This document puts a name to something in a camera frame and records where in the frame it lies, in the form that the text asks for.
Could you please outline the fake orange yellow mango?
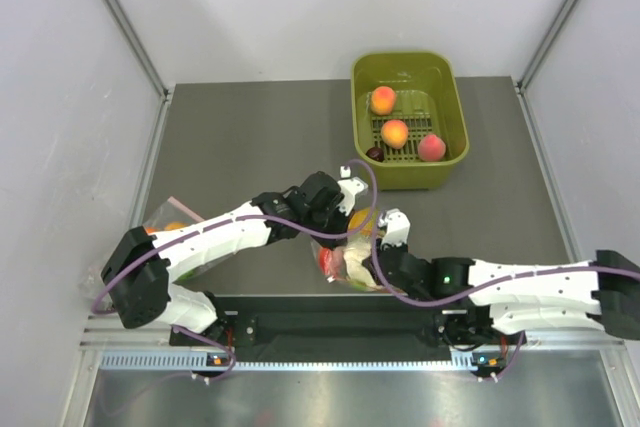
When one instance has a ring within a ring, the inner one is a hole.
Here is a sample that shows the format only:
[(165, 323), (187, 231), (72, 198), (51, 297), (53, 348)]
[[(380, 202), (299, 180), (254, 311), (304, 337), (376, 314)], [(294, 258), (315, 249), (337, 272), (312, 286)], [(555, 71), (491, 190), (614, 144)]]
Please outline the fake orange yellow mango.
[(370, 236), (376, 221), (376, 211), (370, 208), (364, 208), (356, 211), (351, 217), (348, 230), (357, 230), (361, 235)]

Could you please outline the clear zip bag red seal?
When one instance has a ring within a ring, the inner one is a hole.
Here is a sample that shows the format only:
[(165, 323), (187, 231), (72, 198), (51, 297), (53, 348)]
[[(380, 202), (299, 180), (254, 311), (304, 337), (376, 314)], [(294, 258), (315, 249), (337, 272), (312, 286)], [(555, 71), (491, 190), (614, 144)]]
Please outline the clear zip bag red seal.
[(381, 218), (378, 218), (377, 209), (372, 216), (369, 214), (370, 208), (353, 213), (348, 229), (359, 228), (359, 231), (346, 238), (343, 246), (331, 249), (312, 242), (317, 265), (327, 282), (341, 282), (359, 291), (386, 291), (373, 266), (373, 246), (376, 247), (379, 266), (382, 266), (385, 250), (407, 246), (411, 223), (399, 209), (388, 210)]

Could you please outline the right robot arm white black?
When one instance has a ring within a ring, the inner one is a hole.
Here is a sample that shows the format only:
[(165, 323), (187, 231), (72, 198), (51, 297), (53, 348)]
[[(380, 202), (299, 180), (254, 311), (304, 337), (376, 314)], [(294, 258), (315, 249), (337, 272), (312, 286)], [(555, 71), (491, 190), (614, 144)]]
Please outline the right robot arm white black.
[(564, 265), (418, 258), (379, 246), (364, 262), (379, 285), (413, 307), (464, 313), (469, 335), (487, 343), (540, 329), (592, 329), (639, 338), (639, 267), (614, 250)]

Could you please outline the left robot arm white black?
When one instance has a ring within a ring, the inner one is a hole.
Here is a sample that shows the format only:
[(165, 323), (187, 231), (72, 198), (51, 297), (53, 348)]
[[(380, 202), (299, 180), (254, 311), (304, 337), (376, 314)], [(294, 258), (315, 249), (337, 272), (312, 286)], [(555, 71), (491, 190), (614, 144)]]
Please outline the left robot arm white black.
[(240, 251), (301, 233), (326, 247), (345, 243), (357, 198), (368, 186), (351, 177), (311, 174), (284, 192), (264, 192), (218, 217), (174, 230), (127, 231), (101, 271), (113, 309), (126, 329), (154, 321), (184, 327), (205, 343), (226, 334), (227, 321), (210, 293), (179, 280)]

